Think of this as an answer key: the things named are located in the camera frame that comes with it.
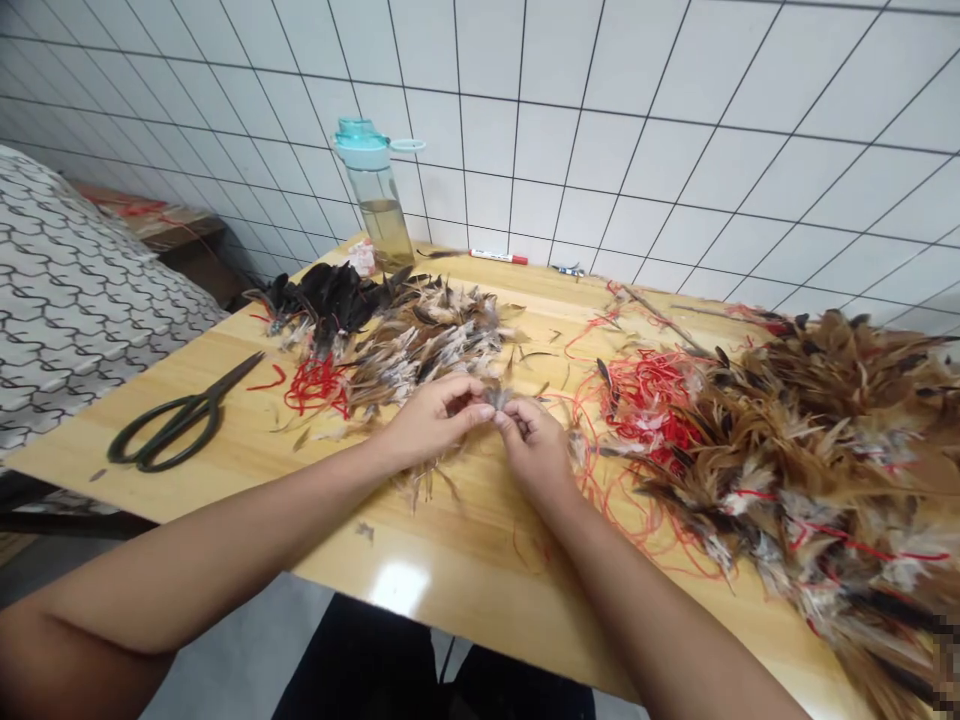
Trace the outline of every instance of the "forearm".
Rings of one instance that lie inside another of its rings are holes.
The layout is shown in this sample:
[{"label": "forearm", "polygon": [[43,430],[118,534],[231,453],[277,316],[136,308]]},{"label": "forearm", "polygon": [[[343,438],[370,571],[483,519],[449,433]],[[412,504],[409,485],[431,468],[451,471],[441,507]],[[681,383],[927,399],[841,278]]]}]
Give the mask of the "forearm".
[{"label": "forearm", "polygon": [[654,720],[807,718],[742,643],[586,501],[541,512]]},{"label": "forearm", "polygon": [[141,535],[28,601],[128,650],[176,651],[296,563],[396,470],[371,442]]}]

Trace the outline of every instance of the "red marker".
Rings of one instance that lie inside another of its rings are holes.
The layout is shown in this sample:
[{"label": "red marker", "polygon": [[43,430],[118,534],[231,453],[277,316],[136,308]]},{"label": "red marker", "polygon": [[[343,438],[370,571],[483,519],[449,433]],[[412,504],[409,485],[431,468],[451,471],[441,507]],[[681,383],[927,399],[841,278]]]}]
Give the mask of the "red marker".
[{"label": "red marker", "polygon": [[514,265],[526,265],[527,259],[522,255],[503,255],[501,253],[491,253],[486,250],[471,250],[470,257],[483,258],[484,260],[499,260],[500,262],[510,262]]}]

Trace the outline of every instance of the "hand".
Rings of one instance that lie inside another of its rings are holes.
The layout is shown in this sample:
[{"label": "hand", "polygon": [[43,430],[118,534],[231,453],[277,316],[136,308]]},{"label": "hand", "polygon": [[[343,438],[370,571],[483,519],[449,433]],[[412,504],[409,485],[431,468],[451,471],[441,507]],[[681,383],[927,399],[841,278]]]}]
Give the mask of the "hand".
[{"label": "hand", "polygon": [[567,454],[567,433],[543,405],[517,398],[493,421],[503,436],[510,469],[538,511],[580,497]]},{"label": "hand", "polygon": [[402,470],[441,455],[468,430],[493,419],[493,413],[493,406],[483,402],[483,383],[451,373],[417,388],[373,439]]}]

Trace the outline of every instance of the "white tile wall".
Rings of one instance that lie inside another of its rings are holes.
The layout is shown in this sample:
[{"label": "white tile wall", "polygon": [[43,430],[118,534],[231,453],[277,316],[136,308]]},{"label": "white tile wall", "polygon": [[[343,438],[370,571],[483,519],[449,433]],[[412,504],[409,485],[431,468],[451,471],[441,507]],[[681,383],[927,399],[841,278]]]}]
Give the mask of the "white tile wall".
[{"label": "white tile wall", "polygon": [[952,330],[958,50],[950,0],[0,0],[0,142],[210,207],[269,274],[359,229],[362,113],[428,142],[415,238]]}]

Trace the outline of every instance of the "water bottle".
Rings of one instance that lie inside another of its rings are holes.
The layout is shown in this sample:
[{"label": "water bottle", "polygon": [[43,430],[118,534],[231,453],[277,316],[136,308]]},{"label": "water bottle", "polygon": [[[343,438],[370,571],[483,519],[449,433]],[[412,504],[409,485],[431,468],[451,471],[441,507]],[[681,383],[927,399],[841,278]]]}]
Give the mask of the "water bottle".
[{"label": "water bottle", "polygon": [[397,183],[390,169],[390,151],[415,153],[426,146],[421,140],[391,141],[376,131],[372,120],[340,118],[334,147],[347,168],[381,270],[395,272],[414,263]]}]

